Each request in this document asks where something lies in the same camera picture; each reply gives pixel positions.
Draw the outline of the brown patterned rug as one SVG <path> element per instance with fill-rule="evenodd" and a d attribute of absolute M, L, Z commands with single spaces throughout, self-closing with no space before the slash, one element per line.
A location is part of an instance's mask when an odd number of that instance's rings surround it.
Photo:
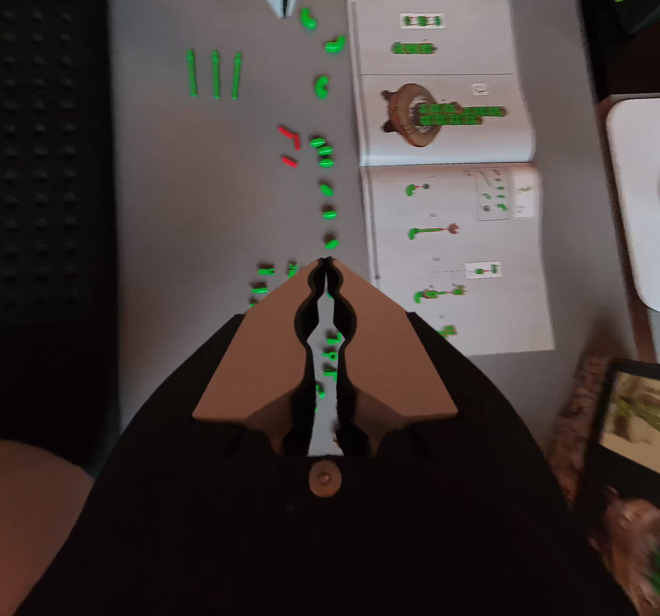
<path fill-rule="evenodd" d="M 619 500 L 585 522 L 576 510 L 598 393 L 613 359 L 582 358 L 572 395 L 560 411 L 548 462 L 598 560 L 623 589 L 637 615 L 659 614 L 659 506 L 641 498 Z"/>

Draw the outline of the black lego set box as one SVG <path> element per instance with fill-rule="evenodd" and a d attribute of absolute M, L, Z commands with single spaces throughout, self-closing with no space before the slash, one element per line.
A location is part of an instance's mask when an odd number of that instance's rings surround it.
<path fill-rule="evenodd" d="M 627 498 L 659 506 L 659 365 L 613 359 L 598 393 L 575 505 L 592 523 Z"/>

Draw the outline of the person's leg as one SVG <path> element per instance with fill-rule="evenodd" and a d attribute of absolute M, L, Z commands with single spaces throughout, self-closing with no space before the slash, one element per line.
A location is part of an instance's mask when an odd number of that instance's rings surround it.
<path fill-rule="evenodd" d="M 1 441 L 1 614 L 13 615 L 68 538 L 94 483 L 47 450 Z"/>

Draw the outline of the black case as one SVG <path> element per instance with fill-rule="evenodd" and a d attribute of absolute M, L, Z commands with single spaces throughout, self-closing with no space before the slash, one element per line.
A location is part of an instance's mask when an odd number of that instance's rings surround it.
<path fill-rule="evenodd" d="M 659 22 L 659 0 L 580 0 L 598 101 L 611 95 L 608 71 L 627 48 Z"/>

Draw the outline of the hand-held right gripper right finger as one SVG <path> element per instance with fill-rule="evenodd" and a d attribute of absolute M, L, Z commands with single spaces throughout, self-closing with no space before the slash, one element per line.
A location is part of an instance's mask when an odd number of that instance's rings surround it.
<path fill-rule="evenodd" d="M 342 336 L 335 437 L 343 455 L 376 455 L 389 433 L 457 417 L 403 307 L 334 257 L 328 291 Z"/>

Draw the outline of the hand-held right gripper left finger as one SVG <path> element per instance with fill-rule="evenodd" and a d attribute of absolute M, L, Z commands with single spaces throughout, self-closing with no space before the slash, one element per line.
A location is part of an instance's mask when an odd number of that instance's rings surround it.
<path fill-rule="evenodd" d="M 247 311 L 194 409 L 194 420 L 263 433 L 277 454 L 307 455 L 316 410 L 309 337 L 327 261 L 312 261 Z"/>

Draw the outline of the white plastic tray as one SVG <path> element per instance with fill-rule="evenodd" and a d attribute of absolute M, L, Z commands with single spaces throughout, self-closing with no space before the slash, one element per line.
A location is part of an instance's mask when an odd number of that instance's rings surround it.
<path fill-rule="evenodd" d="M 659 97 L 615 102 L 605 120 L 631 274 L 659 311 Z"/>

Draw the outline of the row of small green bricks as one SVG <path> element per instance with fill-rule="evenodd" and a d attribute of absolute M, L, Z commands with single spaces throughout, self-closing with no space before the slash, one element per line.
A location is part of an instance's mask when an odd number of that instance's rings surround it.
<path fill-rule="evenodd" d="M 309 141 L 310 147 L 317 151 L 318 155 L 318 164 L 322 168 L 331 168 L 334 166 L 334 149 L 327 144 L 327 142 L 322 137 L 313 137 Z M 334 195 L 334 188 L 328 183 L 321 183 L 319 185 L 319 190 L 326 198 L 332 198 Z M 324 220 L 333 221 L 337 217 L 337 211 L 334 208 L 324 208 L 322 215 Z M 331 233 L 326 236 L 324 240 L 324 248 L 327 250 L 336 249 L 339 246 L 339 240 L 336 238 L 336 235 Z M 289 262 L 288 267 L 286 268 L 286 276 L 288 279 L 293 277 L 298 271 L 298 264 L 296 262 Z M 260 279 L 267 278 L 276 274 L 276 269 L 271 265 L 261 264 L 257 269 L 257 274 L 260 276 Z M 264 282 L 260 282 L 259 285 L 254 285 L 251 287 L 251 293 L 253 295 L 266 295 L 268 294 L 268 286 Z M 321 356 L 330 363 L 336 363 L 338 357 L 337 348 L 342 344 L 343 337 L 340 332 L 337 332 L 334 336 L 330 336 L 326 339 L 326 346 L 332 347 L 332 350 L 325 351 Z M 330 378 L 334 382 L 337 381 L 337 370 L 332 366 L 330 368 L 325 367 L 323 370 L 323 377 Z M 318 399 L 326 398 L 326 390 L 322 382 L 316 383 L 316 396 Z"/>

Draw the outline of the lego instruction booklet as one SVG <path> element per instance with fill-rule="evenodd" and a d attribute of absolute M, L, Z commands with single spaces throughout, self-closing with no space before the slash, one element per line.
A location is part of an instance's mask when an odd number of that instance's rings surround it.
<path fill-rule="evenodd" d="M 372 284 L 467 356 L 554 349 L 510 0 L 347 0 Z"/>

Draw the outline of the black studded mat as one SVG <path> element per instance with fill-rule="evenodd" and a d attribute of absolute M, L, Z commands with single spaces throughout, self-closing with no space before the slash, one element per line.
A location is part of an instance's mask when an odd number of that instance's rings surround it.
<path fill-rule="evenodd" d="M 119 429 L 108 0 L 1 0 L 1 438 L 95 475 Z"/>

